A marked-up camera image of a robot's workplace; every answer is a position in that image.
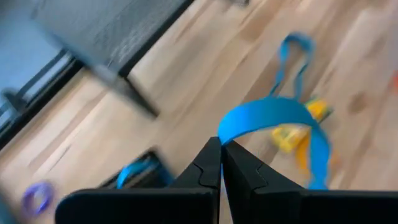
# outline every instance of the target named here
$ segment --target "black chair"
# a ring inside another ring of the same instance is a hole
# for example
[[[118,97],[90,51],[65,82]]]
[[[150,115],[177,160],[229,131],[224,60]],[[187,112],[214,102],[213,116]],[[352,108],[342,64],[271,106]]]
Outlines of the black chair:
[[[33,18],[105,84],[159,112],[128,75],[193,0],[42,0]]]

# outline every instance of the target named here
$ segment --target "blue object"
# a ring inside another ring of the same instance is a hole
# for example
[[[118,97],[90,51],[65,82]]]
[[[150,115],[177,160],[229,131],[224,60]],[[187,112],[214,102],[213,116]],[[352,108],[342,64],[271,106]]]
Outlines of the blue object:
[[[33,207],[34,198],[40,194],[43,197],[37,208]],[[22,197],[22,208],[29,216],[36,217],[48,209],[54,197],[54,189],[49,182],[39,182],[30,186]]]
[[[294,98],[273,96],[284,78],[285,63],[289,57],[289,42],[298,43],[307,53],[307,58],[295,78]],[[305,124],[311,127],[309,156],[312,180],[309,188],[321,190],[327,189],[326,179],[330,145],[327,135],[323,132],[318,122],[312,118],[305,105],[299,103],[302,92],[302,76],[308,64],[312,61],[314,49],[315,44],[310,37],[297,32],[289,34],[280,46],[280,68],[277,72],[275,85],[269,96],[239,105],[231,110],[221,120],[218,127],[218,137],[222,145],[226,145],[246,133],[271,128],[280,124]]]
[[[140,172],[148,169],[152,165],[152,162],[150,161],[137,161],[134,162],[122,169],[122,171],[119,173],[118,180],[116,182],[116,187],[118,189],[123,188],[124,181],[132,175],[139,174]]]

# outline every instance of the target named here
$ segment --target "wooden floor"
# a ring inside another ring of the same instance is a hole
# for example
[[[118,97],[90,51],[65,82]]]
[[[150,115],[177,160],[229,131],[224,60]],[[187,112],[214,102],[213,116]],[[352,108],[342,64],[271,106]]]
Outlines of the wooden floor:
[[[248,7],[196,0],[132,71],[161,109],[158,119],[82,70],[2,151],[1,188],[18,208],[27,186],[50,180],[59,200],[96,187],[153,145],[179,174],[224,114],[267,95],[282,39],[301,31],[317,43],[303,100],[317,95],[334,108],[323,123],[340,157],[330,188],[398,190],[398,92],[391,85],[397,7],[396,0],[251,0]],[[292,95],[302,60],[296,49],[279,94]],[[238,142],[305,185],[267,131]],[[231,221],[227,206],[223,199],[220,223]],[[54,207],[32,223],[52,223]]]

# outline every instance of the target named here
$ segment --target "black metal leg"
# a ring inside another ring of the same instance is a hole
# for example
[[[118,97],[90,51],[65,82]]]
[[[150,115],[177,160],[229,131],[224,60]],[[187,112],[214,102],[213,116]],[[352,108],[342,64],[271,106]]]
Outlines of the black metal leg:
[[[159,111],[142,94],[138,84],[132,81],[131,78],[112,72],[109,68],[102,65],[92,67],[91,70],[105,85],[143,107],[151,116],[158,117]]]
[[[155,118],[158,117],[159,111],[150,103],[139,91],[137,85],[132,82],[128,77],[123,78],[126,81],[128,87],[130,87],[130,92],[128,97],[134,100],[138,105],[142,106],[147,112],[149,112]]]

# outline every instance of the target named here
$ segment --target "yellow toy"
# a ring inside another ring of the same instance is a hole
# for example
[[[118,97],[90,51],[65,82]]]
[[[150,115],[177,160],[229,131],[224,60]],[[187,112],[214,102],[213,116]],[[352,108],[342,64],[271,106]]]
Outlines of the yellow toy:
[[[325,101],[317,98],[308,101],[305,106],[319,123],[326,119],[332,112],[332,109]],[[304,170],[308,170],[309,131],[309,128],[305,126],[284,124],[275,128],[271,134],[274,144],[282,152],[296,152],[297,163]],[[333,161],[335,161],[335,156],[331,158],[331,163]]]

